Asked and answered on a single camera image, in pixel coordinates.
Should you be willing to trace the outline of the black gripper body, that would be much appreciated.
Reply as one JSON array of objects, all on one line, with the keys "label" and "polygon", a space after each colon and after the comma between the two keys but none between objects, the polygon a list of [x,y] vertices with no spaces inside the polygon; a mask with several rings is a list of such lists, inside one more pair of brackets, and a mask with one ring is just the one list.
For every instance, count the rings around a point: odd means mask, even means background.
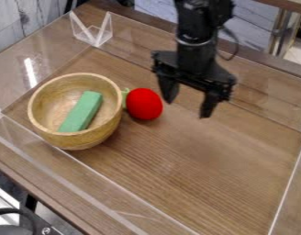
[{"label": "black gripper body", "polygon": [[152,72],[157,78],[160,75],[177,76],[178,83],[202,91],[218,93],[218,101],[228,101],[236,85],[236,77],[218,65],[214,59],[206,64],[201,62],[185,62],[189,68],[177,63],[177,52],[169,50],[154,50],[152,52]]}]

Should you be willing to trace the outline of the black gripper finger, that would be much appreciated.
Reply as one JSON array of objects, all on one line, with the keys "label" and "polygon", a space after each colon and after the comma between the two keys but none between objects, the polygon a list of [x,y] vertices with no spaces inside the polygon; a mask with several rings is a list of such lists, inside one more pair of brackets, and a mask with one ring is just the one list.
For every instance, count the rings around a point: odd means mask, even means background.
[{"label": "black gripper finger", "polygon": [[173,102],[178,95],[180,83],[177,76],[160,75],[158,76],[158,88],[162,99],[168,104]]},{"label": "black gripper finger", "polygon": [[218,100],[218,93],[216,91],[210,91],[205,94],[204,102],[200,108],[200,118],[209,118],[212,116]]}]

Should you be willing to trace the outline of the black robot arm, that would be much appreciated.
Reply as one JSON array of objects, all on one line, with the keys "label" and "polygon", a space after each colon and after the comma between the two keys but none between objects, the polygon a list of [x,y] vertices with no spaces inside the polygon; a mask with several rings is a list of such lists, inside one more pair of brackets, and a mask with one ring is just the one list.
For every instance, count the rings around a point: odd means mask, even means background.
[{"label": "black robot arm", "polygon": [[152,71],[162,99],[170,104],[180,85],[204,92],[200,118],[209,118],[222,101],[229,101],[234,76],[217,63],[218,32],[237,36],[224,26],[233,18],[233,0],[173,0],[177,12],[176,50],[153,50]]}]

